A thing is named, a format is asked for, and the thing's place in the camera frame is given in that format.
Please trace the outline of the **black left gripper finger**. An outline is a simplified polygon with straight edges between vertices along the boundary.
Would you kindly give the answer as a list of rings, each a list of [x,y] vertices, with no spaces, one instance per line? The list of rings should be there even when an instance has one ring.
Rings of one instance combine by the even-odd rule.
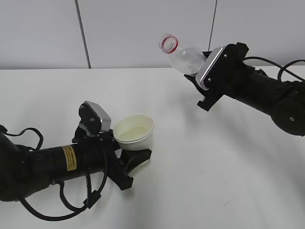
[[[119,161],[126,174],[151,158],[152,150],[122,150]]]

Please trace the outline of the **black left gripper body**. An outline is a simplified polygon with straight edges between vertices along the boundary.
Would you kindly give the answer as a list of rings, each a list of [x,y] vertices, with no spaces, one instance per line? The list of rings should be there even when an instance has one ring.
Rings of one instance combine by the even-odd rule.
[[[89,170],[91,174],[104,172],[120,190],[132,187],[133,178],[124,171],[116,156],[115,151],[120,149],[120,146],[114,139],[112,129],[97,135],[89,135],[84,127],[78,126],[72,143],[80,159],[78,165],[81,166],[81,170]]]

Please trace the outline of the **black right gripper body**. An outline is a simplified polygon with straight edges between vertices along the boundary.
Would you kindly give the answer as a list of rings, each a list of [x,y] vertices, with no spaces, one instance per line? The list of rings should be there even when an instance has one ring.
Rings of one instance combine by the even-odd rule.
[[[203,100],[197,103],[200,108],[209,111],[223,95],[234,95],[232,80],[235,73],[242,69],[243,59],[248,51],[249,48],[244,43],[238,42],[226,45],[220,59],[208,74],[208,79],[204,81],[205,86],[209,88],[208,91],[204,91],[196,83],[195,77],[197,74],[184,75],[195,86],[197,91],[203,95]],[[211,52],[203,52],[203,54],[207,58]]]

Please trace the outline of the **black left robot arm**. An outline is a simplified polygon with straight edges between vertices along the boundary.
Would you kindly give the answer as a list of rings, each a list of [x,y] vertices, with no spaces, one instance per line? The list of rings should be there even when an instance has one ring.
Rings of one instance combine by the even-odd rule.
[[[77,129],[71,145],[41,149],[42,134],[32,129],[40,140],[38,148],[15,145],[10,134],[0,127],[0,199],[17,201],[48,188],[50,184],[86,175],[107,172],[121,190],[132,186],[129,173],[150,159],[149,147],[126,150],[113,138],[112,131],[86,137]]]

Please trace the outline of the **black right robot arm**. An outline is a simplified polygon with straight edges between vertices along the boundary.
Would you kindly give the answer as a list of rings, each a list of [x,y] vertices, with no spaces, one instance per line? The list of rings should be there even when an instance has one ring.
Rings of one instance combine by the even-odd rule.
[[[282,82],[246,65],[248,50],[238,42],[204,52],[207,59],[200,71],[185,75],[204,96],[198,106],[209,111],[225,95],[267,114],[283,131],[304,136],[305,83]]]

